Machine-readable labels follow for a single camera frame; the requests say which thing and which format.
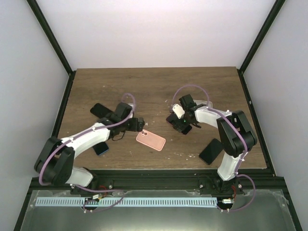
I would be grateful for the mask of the right black frame post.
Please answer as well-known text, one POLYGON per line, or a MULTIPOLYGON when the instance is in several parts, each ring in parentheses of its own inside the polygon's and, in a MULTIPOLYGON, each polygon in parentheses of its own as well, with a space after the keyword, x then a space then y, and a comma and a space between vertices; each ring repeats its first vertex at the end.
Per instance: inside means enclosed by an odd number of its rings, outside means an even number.
POLYGON ((249 49, 239 71, 244 73, 248 68, 249 64, 251 63, 254 55, 256 54, 258 48, 260 47, 262 41, 264 40, 266 34, 268 33, 270 27, 272 26, 273 22, 275 21, 278 13, 280 12, 281 8, 283 7, 285 0, 276 0, 268 13, 261 29, 259 30, 251 48, 249 49))

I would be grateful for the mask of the left black frame post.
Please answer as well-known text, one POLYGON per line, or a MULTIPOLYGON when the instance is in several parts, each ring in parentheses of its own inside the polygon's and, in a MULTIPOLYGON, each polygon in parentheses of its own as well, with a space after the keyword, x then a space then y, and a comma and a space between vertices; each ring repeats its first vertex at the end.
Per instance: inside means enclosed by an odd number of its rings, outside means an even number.
POLYGON ((45 33, 48 41, 50 42, 53 50, 55 51, 58 59, 60 60, 61 64, 63 65, 65 71, 69 76, 73 74, 73 70, 63 52, 61 49, 47 19, 44 16, 44 13, 42 12, 38 2, 36 0, 26 0, 29 7, 31 8, 34 16, 36 17, 38 23, 40 24, 41 28, 43 29, 43 32, 45 33))

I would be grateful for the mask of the pink phone case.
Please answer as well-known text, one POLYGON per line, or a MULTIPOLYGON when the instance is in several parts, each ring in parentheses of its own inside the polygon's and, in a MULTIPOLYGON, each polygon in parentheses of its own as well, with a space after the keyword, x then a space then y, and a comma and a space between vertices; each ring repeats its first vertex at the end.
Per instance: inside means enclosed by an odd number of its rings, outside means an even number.
POLYGON ((162 151, 166 143, 165 138, 147 130, 142 130, 139 132, 136 137, 136 141, 156 151, 162 151))

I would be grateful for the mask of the black frame post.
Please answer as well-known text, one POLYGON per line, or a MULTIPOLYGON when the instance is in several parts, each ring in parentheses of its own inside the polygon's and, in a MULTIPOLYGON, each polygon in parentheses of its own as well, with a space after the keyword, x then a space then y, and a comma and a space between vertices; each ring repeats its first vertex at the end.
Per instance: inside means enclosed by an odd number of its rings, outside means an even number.
POLYGON ((259 30, 251 48, 249 49, 239 71, 244 73, 248 68, 249 64, 251 63, 254 55, 256 54, 258 48, 260 47, 262 41, 264 40, 266 34, 268 33, 270 27, 272 26, 273 22, 275 21, 278 13, 280 12, 281 8, 283 7, 285 0, 276 0, 268 13, 261 29, 259 30))
POLYGON ((63 65, 65 71, 69 76, 73 74, 73 70, 63 52, 61 49, 47 19, 44 16, 44 13, 42 12, 38 2, 36 0, 26 0, 29 7, 31 8, 34 16, 36 17, 38 23, 40 24, 41 28, 43 29, 43 32, 45 33, 48 41, 50 42, 53 50, 55 51, 58 59, 60 60, 61 64, 63 65))

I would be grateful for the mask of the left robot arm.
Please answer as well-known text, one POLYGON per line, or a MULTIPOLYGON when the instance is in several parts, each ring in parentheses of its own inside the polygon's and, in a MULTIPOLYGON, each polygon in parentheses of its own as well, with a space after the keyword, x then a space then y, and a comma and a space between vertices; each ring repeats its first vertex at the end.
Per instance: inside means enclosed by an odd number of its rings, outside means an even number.
POLYGON ((141 132, 145 122, 134 116, 134 108, 131 103, 119 103, 112 111, 97 103, 90 110, 98 118, 92 126, 70 137, 50 137, 34 165, 39 183, 44 186, 72 184, 81 186, 87 194, 94 194, 98 190, 97 180, 86 168, 75 167, 74 160, 90 148, 99 150, 104 142, 120 133, 141 132))

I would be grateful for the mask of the pink-edged black phone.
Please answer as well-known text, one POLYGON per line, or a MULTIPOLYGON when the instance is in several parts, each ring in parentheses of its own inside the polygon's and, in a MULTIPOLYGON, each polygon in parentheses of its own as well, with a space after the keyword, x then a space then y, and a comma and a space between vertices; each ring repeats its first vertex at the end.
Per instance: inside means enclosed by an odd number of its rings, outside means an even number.
POLYGON ((181 131, 183 135, 187 135, 192 130, 192 126, 188 125, 184 130, 181 131))

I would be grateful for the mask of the white phone case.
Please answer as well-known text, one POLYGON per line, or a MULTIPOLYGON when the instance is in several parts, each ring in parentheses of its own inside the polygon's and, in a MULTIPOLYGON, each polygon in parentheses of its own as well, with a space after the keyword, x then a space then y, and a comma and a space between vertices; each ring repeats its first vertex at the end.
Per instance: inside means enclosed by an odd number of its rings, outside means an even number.
POLYGON ((213 107, 213 103, 211 101, 194 100, 194 102, 196 103, 196 105, 205 105, 209 108, 213 107))

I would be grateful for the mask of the blue-edged black phone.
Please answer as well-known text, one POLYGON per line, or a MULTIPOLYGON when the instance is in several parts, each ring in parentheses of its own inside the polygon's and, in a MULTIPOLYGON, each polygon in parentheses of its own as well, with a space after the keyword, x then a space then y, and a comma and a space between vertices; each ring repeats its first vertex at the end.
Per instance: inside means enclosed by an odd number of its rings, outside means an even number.
POLYGON ((109 147, 105 142, 100 142, 94 145, 92 148, 95 151, 97 156, 103 155, 109 150, 109 147))

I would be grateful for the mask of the black aluminium frame rail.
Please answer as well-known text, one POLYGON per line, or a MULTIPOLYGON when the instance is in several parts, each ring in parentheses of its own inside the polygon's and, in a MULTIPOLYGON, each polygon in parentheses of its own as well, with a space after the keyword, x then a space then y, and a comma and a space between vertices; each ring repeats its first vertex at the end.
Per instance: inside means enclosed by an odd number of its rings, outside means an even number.
POLYGON ((238 193, 258 190, 281 190, 287 186, 283 177, 269 169, 241 169, 241 177, 223 183, 214 169, 192 170, 94 170, 92 190, 197 190, 201 194, 228 195, 236 188, 238 193))

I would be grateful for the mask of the black phone right side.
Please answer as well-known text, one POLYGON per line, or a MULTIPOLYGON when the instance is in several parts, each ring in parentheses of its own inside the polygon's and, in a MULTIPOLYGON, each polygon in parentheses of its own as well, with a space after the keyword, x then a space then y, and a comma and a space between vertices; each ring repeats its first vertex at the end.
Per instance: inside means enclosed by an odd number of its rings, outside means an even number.
POLYGON ((218 155, 223 151, 221 142, 214 138, 199 154, 199 158, 207 165, 211 165, 218 155))

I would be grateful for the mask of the black phone case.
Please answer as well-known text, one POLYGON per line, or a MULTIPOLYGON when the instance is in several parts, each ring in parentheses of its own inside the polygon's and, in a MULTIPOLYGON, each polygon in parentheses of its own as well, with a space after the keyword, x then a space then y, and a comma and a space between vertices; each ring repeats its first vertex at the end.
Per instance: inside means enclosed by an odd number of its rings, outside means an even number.
POLYGON ((90 113, 96 116, 99 119, 102 118, 110 118, 114 115, 114 111, 110 110, 109 108, 103 106, 100 103, 96 103, 91 109, 90 113))

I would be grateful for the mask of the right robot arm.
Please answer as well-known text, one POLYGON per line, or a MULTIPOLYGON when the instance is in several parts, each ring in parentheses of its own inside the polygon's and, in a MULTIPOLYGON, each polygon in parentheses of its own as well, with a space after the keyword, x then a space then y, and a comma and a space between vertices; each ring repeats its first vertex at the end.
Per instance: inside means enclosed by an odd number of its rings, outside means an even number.
POLYGON ((172 103, 167 122, 183 135, 201 124, 210 125, 218 130, 219 139, 214 138, 199 154, 199 158, 210 165, 220 153, 224 153, 213 187, 220 194, 231 188, 232 180, 245 156, 257 144, 257 136, 245 113, 241 110, 231 112, 213 108, 211 101, 194 100, 187 94, 172 103))

